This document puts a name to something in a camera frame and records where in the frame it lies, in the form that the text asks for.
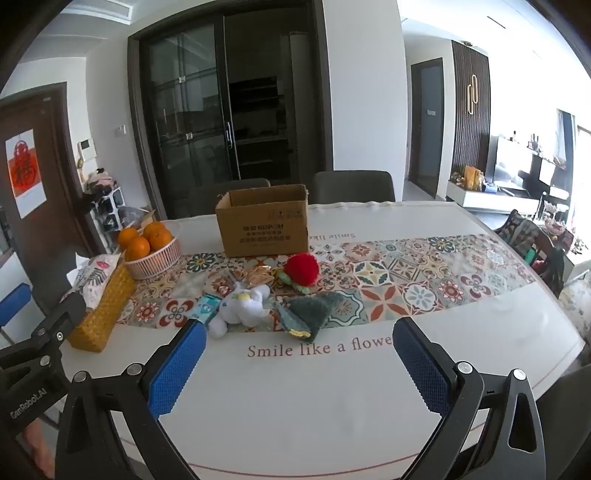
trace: paper poster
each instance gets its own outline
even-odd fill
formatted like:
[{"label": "paper poster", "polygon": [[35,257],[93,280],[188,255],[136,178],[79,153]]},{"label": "paper poster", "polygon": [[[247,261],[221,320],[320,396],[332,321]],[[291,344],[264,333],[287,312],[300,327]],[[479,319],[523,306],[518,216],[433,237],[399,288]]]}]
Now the paper poster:
[{"label": "paper poster", "polygon": [[37,162],[33,130],[6,141],[6,158],[18,213],[25,218],[47,200]]}]

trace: plush toy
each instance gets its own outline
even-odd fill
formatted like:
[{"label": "plush toy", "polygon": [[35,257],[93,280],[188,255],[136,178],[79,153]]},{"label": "plush toy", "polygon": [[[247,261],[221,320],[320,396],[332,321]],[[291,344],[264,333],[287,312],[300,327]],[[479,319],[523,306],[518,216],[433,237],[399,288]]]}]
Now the plush toy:
[{"label": "plush toy", "polygon": [[228,323],[242,323],[247,327],[257,326],[269,315],[269,310],[263,308],[262,302],[270,294],[271,289],[266,284],[249,290],[244,288],[244,284],[236,283],[234,291],[220,302],[217,315],[207,325],[210,335],[214,338],[223,337],[228,331]]},{"label": "plush toy", "polygon": [[295,297],[275,302],[279,321],[284,330],[305,342],[312,343],[320,329],[344,297],[335,291],[318,295]]},{"label": "plush toy", "polygon": [[308,295],[310,293],[308,287],[316,283],[319,273],[320,267],[314,255],[295,254],[289,257],[277,277],[286,285],[291,285],[300,293]]}]

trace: white plush toy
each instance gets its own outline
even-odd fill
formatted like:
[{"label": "white plush toy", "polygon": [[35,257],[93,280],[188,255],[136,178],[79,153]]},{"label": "white plush toy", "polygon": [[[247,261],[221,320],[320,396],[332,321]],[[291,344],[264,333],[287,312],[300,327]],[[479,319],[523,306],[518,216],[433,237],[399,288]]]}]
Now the white plush toy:
[{"label": "white plush toy", "polygon": [[217,315],[211,319],[207,328],[214,338],[223,337],[228,331],[227,323],[237,325],[243,323],[247,327],[255,327],[269,315],[268,309],[262,307],[262,301],[271,294],[269,285],[263,284],[248,290],[240,282],[234,285],[234,291],[220,302]]}]

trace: metal screw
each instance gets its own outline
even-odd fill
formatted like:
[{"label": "metal screw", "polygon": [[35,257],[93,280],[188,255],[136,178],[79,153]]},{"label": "metal screw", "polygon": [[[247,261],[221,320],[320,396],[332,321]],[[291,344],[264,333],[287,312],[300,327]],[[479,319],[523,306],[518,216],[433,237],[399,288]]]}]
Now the metal screw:
[{"label": "metal screw", "polygon": [[517,380],[525,380],[526,378],[525,372],[523,370],[520,370],[519,368],[513,370],[513,376]]},{"label": "metal screw", "polygon": [[462,372],[463,374],[471,374],[472,373],[472,366],[468,362],[460,362],[457,365],[457,369]]},{"label": "metal screw", "polygon": [[138,375],[142,371],[142,366],[140,364],[131,364],[127,367],[127,374],[128,375]]},{"label": "metal screw", "polygon": [[76,375],[74,375],[74,382],[81,383],[86,380],[87,376],[87,373],[84,370],[81,370]]}]

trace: blue chair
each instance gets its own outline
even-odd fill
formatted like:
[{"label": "blue chair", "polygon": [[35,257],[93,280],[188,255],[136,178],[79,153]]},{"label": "blue chair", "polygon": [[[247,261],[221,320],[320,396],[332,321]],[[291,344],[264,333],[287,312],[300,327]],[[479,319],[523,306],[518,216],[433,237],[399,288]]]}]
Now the blue chair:
[{"label": "blue chair", "polygon": [[21,283],[12,290],[2,301],[0,301],[0,332],[9,342],[10,338],[2,332],[2,327],[6,326],[10,320],[31,300],[31,287],[26,283]]}]

